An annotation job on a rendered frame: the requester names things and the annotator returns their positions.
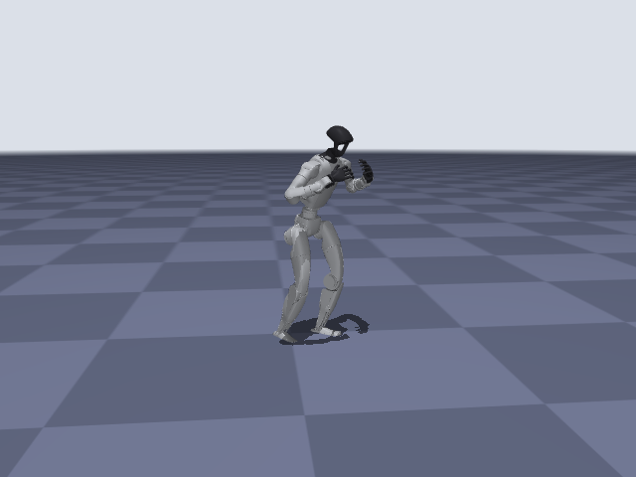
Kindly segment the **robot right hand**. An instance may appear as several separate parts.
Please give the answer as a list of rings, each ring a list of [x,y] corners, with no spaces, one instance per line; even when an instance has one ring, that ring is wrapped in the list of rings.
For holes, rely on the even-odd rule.
[[[328,184],[325,187],[325,189],[335,185],[335,182],[342,182],[342,181],[345,181],[346,179],[350,179],[350,178],[352,178],[354,180],[355,177],[353,176],[353,172],[351,172],[352,170],[350,168],[348,168],[347,165],[345,165],[345,166],[343,166],[341,168],[338,168],[338,167],[340,167],[340,165],[336,165],[335,166],[334,170],[331,172],[331,175],[330,174],[326,175],[326,176],[328,176],[330,178],[332,183]],[[345,172],[347,172],[347,173],[345,173]],[[347,176],[347,175],[350,175],[350,176]]]

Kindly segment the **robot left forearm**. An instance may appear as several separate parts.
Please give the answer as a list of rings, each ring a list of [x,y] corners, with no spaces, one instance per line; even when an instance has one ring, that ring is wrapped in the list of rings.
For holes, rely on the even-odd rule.
[[[373,177],[374,180],[374,177]],[[367,180],[362,176],[362,178],[355,179],[354,188],[358,191],[364,190],[366,187],[370,186],[371,183],[367,183]]]

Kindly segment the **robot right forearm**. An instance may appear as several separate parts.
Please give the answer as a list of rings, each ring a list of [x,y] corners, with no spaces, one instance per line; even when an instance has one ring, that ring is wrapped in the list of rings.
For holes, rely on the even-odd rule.
[[[321,180],[314,182],[312,185],[308,185],[305,187],[291,188],[288,189],[285,193],[287,198],[301,197],[301,199],[306,200],[308,197],[314,196],[315,194],[321,194],[325,190],[325,187],[332,183],[328,176],[323,177]]]

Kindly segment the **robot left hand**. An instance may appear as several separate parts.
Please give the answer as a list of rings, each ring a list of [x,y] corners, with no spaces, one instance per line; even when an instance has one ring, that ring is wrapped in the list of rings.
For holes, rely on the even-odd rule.
[[[363,172],[363,176],[367,180],[367,183],[371,183],[373,181],[374,174],[373,174],[373,171],[372,171],[370,165],[367,164],[367,161],[365,161],[363,159],[359,159],[358,163],[363,163],[363,164],[360,165],[361,167],[364,166],[364,168],[362,169],[362,170],[365,170]]]

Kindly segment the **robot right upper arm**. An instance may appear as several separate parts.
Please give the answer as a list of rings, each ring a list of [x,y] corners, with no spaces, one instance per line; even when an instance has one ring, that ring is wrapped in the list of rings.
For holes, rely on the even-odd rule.
[[[302,166],[301,166],[300,172],[294,178],[294,180],[292,181],[292,183],[291,183],[291,185],[289,186],[288,189],[298,188],[298,187],[302,187],[302,186],[305,187],[305,185],[309,182],[309,180],[311,178],[316,178],[317,177],[317,175],[319,173],[319,167],[320,167],[320,163],[317,162],[317,161],[314,161],[314,160],[303,163]],[[284,196],[285,196],[285,194],[284,194]],[[287,200],[287,202],[289,204],[295,205],[295,204],[297,204],[299,202],[300,196],[299,197],[294,197],[294,198],[287,198],[285,196],[285,199]]]

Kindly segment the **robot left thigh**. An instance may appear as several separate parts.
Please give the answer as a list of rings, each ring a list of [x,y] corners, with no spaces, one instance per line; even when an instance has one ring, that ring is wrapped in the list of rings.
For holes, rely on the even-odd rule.
[[[344,257],[341,243],[335,228],[329,221],[321,221],[319,232],[315,236],[322,240],[322,250],[331,272],[324,279],[324,286],[330,290],[338,289],[343,280]]]

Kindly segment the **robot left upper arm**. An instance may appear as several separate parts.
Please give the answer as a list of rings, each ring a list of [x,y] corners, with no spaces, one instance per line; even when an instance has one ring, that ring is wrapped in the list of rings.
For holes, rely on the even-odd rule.
[[[341,158],[342,158],[342,157],[341,157]],[[343,161],[344,161],[345,165],[347,165],[347,166],[348,166],[348,168],[350,168],[350,169],[352,170],[352,168],[351,168],[351,162],[350,162],[349,160],[345,159],[345,158],[342,158],[342,159],[343,159]],[[345,168],[345,169],[346,169],[346,168]],[[344,169],[344,170],[345,170],[345,169]],[[349,172],[349,171],[348,171],[348,172]],[[351,171],[351,172],[353,172],[353,171]],[[345,172],[345,173],[347,173],[347,172]],[[350,176],[350,175],[347,175],[347,176]],[[354,174],[353,174],[353,176],[354,176]],[[353,180],[352,178],[350,178],[350,179],[346,179],[346,180],[345,180],[346,190],[347,190],[348,192],[350,192],[350,193],[356,193],[356,191],[357,191],[357,190],[354,188],[354,181],[355,181],[355,179]]]

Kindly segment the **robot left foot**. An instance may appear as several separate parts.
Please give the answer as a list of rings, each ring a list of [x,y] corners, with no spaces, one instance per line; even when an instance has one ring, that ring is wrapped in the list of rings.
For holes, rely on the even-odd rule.
[[[339,335],[342,334],[341,331],[332,330],[332,329],[329,329],[329,328],[327,328],[325,326],[322,327],[322,329],[320,329],[320,327],[319,327],[320,330],[318,330],[318,328],[316,328],[316,329],[317,330],[315,330],[315,328],[312,328],[310,331],[316,332],[316,333],[325,334],[325,335],[330,335],[330,336],[339,336]]]

